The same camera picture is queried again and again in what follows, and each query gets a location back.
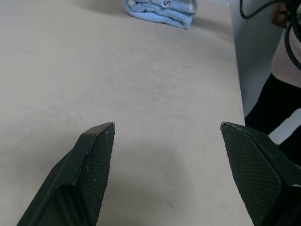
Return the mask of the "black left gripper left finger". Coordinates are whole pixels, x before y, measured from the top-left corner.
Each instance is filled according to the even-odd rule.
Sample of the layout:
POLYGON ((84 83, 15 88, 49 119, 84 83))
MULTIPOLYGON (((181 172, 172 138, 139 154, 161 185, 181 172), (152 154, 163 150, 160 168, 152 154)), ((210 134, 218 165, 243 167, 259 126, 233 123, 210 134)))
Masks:
POLYGON ((108 184, 115 124, 80 135, 52 168, 17 226, 96 226, 108 184))

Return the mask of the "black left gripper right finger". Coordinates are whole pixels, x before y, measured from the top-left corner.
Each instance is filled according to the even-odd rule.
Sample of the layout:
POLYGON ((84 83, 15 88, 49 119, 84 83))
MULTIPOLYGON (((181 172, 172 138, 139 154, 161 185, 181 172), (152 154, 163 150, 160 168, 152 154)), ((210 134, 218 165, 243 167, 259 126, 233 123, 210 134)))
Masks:
POLYGON ((266 134, 223 122, 233 179, 254 226, 301 226, 301 145, 282 150, 266 134))

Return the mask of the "folded light blue towel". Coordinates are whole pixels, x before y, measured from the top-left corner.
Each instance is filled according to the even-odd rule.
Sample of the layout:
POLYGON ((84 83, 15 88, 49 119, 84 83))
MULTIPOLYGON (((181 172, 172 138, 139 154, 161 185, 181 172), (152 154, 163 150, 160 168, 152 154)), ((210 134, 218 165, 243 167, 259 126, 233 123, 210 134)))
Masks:
POLYGON ((189 29, 195 14, 166 9, 150 0, 123 0, 124 8, 131 16, 155 23, 189 29))

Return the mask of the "person in pink top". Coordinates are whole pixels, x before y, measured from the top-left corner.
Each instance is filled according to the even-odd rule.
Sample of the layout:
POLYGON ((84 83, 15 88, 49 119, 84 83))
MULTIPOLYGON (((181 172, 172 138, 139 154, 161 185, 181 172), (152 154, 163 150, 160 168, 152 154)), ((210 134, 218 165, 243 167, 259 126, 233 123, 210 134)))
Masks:
MULTIPOLYGON (((284 31, 273 56, 271 74, 265 82, 260 96, 245 117, 245 125, 266 135, 271 134, 297 110, 301 110, 301 69, 290 59, 285 46, 285 32, 289 18, 286 15, 287 0, 276 0, 277 6, 271 22, 284 31)), ((289 42, 292 53, 301 63, 301 43, 294 31, 290 31, 289 42)), ((301 124, 278 148, 293 163, 301 166, 301 124)))

